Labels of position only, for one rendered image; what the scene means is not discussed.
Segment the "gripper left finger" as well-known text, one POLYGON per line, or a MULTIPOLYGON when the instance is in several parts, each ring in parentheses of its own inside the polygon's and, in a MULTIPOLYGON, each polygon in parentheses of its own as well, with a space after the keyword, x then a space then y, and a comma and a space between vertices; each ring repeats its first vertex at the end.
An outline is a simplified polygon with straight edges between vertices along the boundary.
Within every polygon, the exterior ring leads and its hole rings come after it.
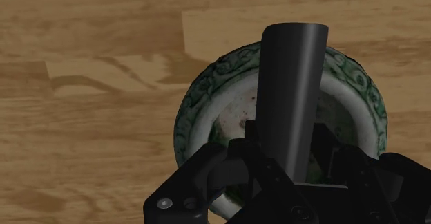
POLYGON ((144 202, 144 224, 208 224, 208 208, 227 186, 245 184, 246 203, 225 224, 319 224, 295 184, 260 148, 256 123, 227 147, 206 143, 144 202))

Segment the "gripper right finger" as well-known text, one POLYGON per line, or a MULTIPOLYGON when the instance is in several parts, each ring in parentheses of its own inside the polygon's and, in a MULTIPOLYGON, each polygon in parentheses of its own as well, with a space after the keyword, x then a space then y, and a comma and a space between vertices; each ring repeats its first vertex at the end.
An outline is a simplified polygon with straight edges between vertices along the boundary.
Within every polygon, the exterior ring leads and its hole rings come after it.
POLYGON ((431 169, 399 153, 369 157, 324 124, 314 125, 311 153, 325 177, 347 186, 358 224, 428 224, 431 169))

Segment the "dark grey cylinder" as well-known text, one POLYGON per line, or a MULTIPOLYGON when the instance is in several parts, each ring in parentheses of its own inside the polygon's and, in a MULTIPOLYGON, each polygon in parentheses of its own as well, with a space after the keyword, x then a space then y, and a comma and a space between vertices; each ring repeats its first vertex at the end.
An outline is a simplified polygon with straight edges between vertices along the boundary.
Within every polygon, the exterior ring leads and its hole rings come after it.
POLYGON ((307 175, 329 28, 279 23, 262 34, 256 124, 261 148, 294 181, 307 175))

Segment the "green patterned white bowl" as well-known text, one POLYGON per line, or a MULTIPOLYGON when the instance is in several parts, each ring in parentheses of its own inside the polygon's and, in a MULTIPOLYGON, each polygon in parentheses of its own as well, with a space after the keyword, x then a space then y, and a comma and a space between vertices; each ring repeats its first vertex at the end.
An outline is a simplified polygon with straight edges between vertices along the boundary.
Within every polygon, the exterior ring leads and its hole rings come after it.
MULTIPOLYGON (((221 56, 190 85, 175 119, 175 159, 182 165, 203 144, 227 145, 245 135, 255 118, 260 43, 221 56)), ((378 158, 387 146, 387 113, 379 90, 362 66, 341 52, 325 51, 316 122, 340 142, 378 158)))

